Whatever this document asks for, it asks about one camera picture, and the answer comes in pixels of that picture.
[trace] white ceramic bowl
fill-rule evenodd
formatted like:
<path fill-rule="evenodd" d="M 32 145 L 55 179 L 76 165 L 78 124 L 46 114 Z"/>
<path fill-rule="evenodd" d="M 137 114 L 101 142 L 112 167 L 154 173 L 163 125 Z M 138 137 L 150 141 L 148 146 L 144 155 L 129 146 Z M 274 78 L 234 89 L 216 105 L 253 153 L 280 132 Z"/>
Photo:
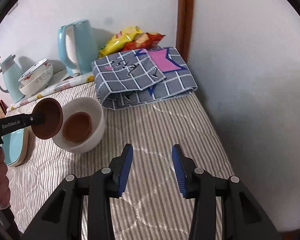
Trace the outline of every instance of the white ceramic bowl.
<path fill-rule="evenodd" d="M 52 137 L 53 142 L 62 149 L 72 153 L 85 153 L 92 150 L 101 141 L 105 132 L 105 119 L 102 106 L 94 98 L 82 97 L 76 98 L 62 107 L 63 124 L 61 130 Z M 90 115 L 92 121 L 92 131 L 88 139 L 83 142 L 70 142 L 63 137 L 63 126 L 65 121 L 77 112 L 86 112 Z"/>
<path fill-rule="evenodd" d="M 32 80 L 27 85 L 20 84 L 19 86 L 20 92 L 26 96 L 31 96 L 36 94 L 37 92 L 41 91 L 48 85 L 52 77 L 52 74 L 53 74 L 53 65 L 51 63 L 48 63 L 48 68 L 40 76 Z"/>
<path fill-rule="evenodd" d="M 24 86 L 26 86 L 27 84 L 35 80 L 49 67 L 47 62 L 48 59 L 49 58 L 47 57 L 39 61 L 38 63 L 34 64 L 31 68 L 29 68 L 26 72 L 22 74 L 22 76 L 19 78 L 18 81 Z"/>

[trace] kettle handle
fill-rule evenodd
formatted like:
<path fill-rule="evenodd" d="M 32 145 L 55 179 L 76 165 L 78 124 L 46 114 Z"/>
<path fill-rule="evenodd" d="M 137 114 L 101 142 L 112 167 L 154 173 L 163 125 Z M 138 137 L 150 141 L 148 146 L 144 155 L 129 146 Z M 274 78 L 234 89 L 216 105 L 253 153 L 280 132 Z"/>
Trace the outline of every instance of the kettle handle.
<path fill-rule="evenodd" d="M 8 90 L 4 90 L 1 86 L 0 86 L 0 90 L 1 90 L 2 92 L 9 93 Z"/>
<path fill-rule="evenodd" d="M 66 28 L 73 26 L 72 24 L 62 26 L 59 30 L 59 41 L 58 41 L 58 49 L 59 49 L 59 58 L 60 60 L 69 68 L 76 69 L 77 65 L 75 65 L 69 58 L 66 51 Z"/>

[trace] plaid cloth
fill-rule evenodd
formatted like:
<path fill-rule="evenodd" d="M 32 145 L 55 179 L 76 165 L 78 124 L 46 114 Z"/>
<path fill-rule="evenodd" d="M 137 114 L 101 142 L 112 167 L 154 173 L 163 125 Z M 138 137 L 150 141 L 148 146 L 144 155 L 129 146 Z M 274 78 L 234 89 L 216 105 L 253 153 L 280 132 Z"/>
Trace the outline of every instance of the plaid cloth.
<path fill-rule="evenodd" d="M 114 110 L 188 95 L 197 88 L 174 47 L 118 52 L 95 60 L 92 67 L 100 101 Z"/>

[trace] electric kettle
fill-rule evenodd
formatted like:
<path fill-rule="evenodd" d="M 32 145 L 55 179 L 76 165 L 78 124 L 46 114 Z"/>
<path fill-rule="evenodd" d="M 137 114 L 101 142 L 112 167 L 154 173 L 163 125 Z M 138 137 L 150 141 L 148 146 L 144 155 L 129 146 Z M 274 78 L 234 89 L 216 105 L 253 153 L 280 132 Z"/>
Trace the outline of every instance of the electric kettle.
<path fill-rule="evenodd" d="M 90 22 L 80 20 L 62 26 L 58 31 L 58 51 L 70 76 L 91 72 L 91 63 L 98 57 L 98 48 Z"/>
<path fill-rule="evenodd" d="M 23 74 L 18 64 L 13 60 L 16 55 L 10 55 L 0 64 L 0 73 L 2 72 L 3 82 L 7 88 L 4 90 L 0 85 L 0 90 L 9 93 L 14 102 L 18 102 L 25 95 L 19 90 L 20 82 L 18 79 Z"/>

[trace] wooden door frame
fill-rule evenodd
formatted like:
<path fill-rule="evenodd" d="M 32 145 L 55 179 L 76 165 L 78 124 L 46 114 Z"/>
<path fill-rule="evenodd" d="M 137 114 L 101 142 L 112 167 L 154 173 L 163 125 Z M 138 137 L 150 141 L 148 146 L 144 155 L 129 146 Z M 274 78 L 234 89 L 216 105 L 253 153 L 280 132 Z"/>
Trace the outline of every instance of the wooden door frame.
<path fill-rule="evenodd" d="M 194 0 L 178 0 L 176 48 L 187 62 L 192 30 Z"/>

